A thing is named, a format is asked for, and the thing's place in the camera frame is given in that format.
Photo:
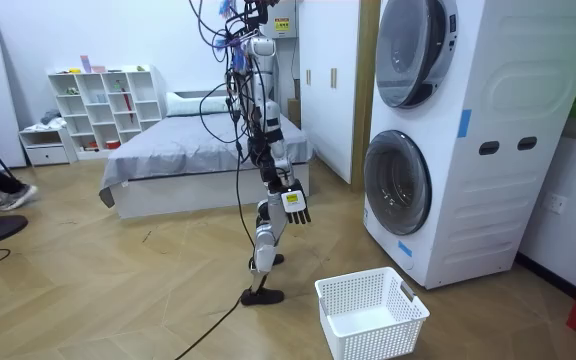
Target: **humanoid robot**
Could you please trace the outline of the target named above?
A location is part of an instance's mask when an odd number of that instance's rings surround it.
[[[311,219],[303,187],[294,177],[286,152],[279,106],[270,100],[275,42],[259,29],[268,21],[268,6],[274,6],[278,0],[245,0],[245,3],[244,12],[237,13],[234,1],[224,0],[222,10],[226,11],[222,11],[222,15],[227,13],[230,18],[220,30],[222,45],[217,47],[232,53],[226,72],[227,105],[235,128],[240,116],[246,122],[248,156],[260,169],[267,190],[267,199],[257,206],[254,253],[248,264],[253,282],[240,299],[243,305],[249,306],[283,301],[282,291],[264,287],[272,266],[284,261],[283,255],[277,254],[279,239],[288,223],[306,224]],[[230,33],[234,22],[242,22],[243,27]]]

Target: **washing machine door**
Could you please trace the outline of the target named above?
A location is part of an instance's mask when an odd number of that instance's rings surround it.
[[[372,140],[364,186],[370,208],[389,232],[409,235],[426,221],[432,199],[430,174],[421,151],[406,134],[384,131]]]
[[[456,39],[456,15],[452,6],[451,12],[446,13],[444,2],[448,1],[451,0],[388,1],[379,25],[375,62],[379,94],[388,106],[418,106],[443,80],[447,71],[444,63],[450,62]],[[433,74],[428,79],[442,50],[450,51],[439,61],[438,71],[443,74]]]

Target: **blue sticker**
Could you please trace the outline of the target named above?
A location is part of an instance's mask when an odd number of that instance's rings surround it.
[[[464,109],[461,112],[461,122],[459,122],[459,132],[457,133],[457,137],[466,137],[468,134],[468,124],[470,124],[470,115],[472,115],[471,109]]]
[[[401,249],[401,251],[405,252],[406,255],[412,257],[412,250],[408,249],[408,247],[406,247],[406,245],[404,245],[404,243],[402,243],[401,240],[399,241],[399,248]]]

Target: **washing machine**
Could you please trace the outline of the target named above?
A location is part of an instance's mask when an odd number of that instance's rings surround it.
[[[576,0],[382,0],[364,224],[417,283],[509,270],[576,94]]]

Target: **plastic basket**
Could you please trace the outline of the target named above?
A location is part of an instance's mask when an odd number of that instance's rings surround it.
[[[389,267],[319,280],[315,288],[319,319],[335,360],[389,359],[409,354],[430,315],[401,276]]]

